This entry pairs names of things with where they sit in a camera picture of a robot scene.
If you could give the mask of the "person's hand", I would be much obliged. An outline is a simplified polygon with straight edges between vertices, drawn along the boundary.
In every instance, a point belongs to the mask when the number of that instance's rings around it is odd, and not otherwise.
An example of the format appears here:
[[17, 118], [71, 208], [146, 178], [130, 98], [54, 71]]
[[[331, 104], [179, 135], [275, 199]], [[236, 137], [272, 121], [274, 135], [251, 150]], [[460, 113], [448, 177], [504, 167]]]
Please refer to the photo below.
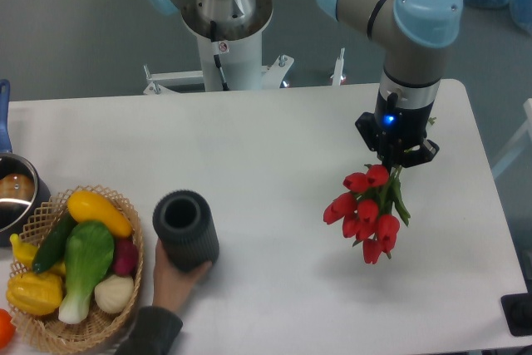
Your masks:
[[212, 265], [208, 260], [189, 272], [183, 272], [171, 262], [158, 239], [155, 247], [152, 305], [178, 314], [187, 304], [196, 284], [208, 273]]

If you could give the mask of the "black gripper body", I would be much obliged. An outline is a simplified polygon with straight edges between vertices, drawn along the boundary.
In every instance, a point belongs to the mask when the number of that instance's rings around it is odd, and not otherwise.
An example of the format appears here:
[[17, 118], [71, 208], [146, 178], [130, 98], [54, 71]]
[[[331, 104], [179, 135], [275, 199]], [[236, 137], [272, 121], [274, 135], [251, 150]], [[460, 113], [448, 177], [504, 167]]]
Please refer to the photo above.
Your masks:
[[388, 143], [400, 146], [398, 167], [410, 168], [432, 161], [439, 146], [427, 138], [426, 129], [439, 85], [436, 82], [410, 87], [381, 83], [375, 111], [362, 113], [355, 122], [368, 149], [376, 152], [375, 135], [386, 132]]

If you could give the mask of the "dark grey sleeved forearm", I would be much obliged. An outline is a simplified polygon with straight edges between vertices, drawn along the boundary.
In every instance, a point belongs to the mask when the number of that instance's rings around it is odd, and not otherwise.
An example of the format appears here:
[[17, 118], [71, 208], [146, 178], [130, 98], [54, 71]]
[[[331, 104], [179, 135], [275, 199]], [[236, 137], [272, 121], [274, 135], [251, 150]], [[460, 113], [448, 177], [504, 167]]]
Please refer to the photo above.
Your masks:
[[158, 306], [142, 307], [128, 338], [115, 355], [166, 355], [183, 328], [183, 321], [175, 313]]

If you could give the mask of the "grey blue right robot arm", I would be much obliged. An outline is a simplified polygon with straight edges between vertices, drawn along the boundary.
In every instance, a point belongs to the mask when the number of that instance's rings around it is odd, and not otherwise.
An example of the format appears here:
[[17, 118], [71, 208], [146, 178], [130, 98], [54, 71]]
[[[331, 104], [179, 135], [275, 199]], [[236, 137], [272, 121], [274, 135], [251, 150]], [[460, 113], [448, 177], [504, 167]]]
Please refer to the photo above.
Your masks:
[[373, 112], [356, 128], [391, 170], [433, 160], [439, 147], [426, 124], [457, 39], [463, 0], [316, 0], [330, 17], [365, 34], [386, 52]]

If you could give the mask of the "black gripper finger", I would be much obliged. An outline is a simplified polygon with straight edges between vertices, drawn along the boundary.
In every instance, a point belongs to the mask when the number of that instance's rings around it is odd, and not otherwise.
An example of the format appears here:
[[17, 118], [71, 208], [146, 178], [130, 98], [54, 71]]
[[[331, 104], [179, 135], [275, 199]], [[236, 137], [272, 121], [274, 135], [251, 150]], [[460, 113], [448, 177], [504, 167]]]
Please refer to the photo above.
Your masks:
[[387, 163], [389, 150], [388, 150], [388, 135], [386, 132], [379, 132], [375, 135], [375, 151], [377, 158], [382, 163]]
[[397, 143], [388, 143], [385, 147], [384, 166], [392, 173], [400, 165], [400, 146]]

